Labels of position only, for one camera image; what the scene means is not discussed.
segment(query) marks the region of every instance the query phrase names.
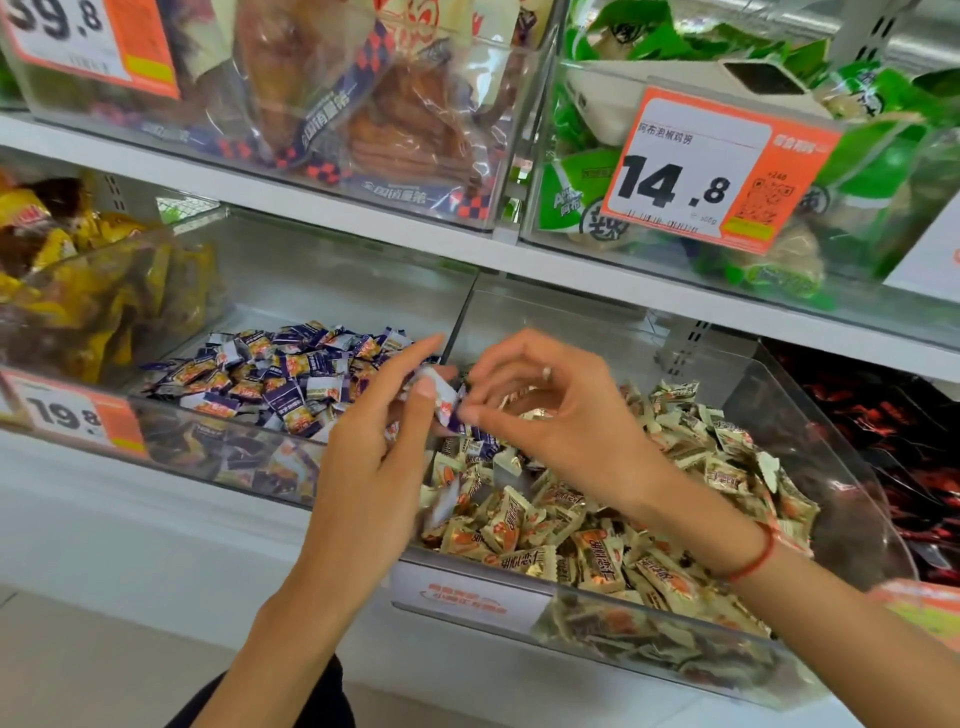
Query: orange price tag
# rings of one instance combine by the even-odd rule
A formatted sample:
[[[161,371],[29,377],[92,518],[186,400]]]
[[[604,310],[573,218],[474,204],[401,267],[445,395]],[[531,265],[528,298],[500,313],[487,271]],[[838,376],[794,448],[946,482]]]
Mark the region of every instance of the orange price tag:
[[[960,652],[960,589],[893,579],[873,587],[867,596]]]
[[[826,125],[648,86],[601,211],[763,254],[839,138]]]
[[[0,0],[28,63],[180,98],[154,0]]]
[[[35,429],[147,457],[140,425],[124,398],[7,367],[0,372]]]

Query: white floor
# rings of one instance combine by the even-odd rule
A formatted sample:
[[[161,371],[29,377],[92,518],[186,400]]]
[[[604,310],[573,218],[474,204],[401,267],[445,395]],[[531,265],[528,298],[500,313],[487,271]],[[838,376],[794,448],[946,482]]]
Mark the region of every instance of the white floor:
[[[160,728],[232,654],[0,585],[0,726]],[[358,728],[496,728],[360,685],[346,692]]]

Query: fingernail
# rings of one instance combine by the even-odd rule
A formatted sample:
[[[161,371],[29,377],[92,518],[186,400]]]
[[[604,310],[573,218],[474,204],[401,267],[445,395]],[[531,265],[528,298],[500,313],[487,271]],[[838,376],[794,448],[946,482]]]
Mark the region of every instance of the fingernail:
[[[457,419],[464,425],[480,424],[480,408],[470,404],[461,404],[457,409]]]
[[[437,396],[437,385],[429,376],[422,376],[414,382],[414,392],[421,397],[433,399]]]

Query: qr code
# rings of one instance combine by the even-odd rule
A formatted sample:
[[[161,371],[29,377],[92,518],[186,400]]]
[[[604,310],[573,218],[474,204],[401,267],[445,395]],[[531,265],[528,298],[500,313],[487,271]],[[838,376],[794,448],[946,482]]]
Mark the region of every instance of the qr code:
[[[751,182],[747,199],[743,201],[736,217],[761,225],[773,225],[780,212],[780,205],[796,192],[797,188],[792,184],[757,177]]]

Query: red string bracelet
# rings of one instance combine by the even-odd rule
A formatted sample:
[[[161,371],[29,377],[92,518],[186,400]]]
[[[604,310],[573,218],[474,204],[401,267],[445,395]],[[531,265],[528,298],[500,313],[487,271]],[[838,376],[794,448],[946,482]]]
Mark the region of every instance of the red string bracelet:
[[[777,545],[777,534],[775,534],[773,528],[766,523],[758,523],[757,525],[763,529],[763,534],[766,536],[766,543],[763,545],[763,550],[756,559],[747,564],[747,566],[745,566],[743,569],[738,569],[732,574],[724,576],[723,580],[728,584],[732,584],[734,581],[752,574],[754,571],[762,567],[766,560],[769,559],[770,555],[774,552],[774,546]]]

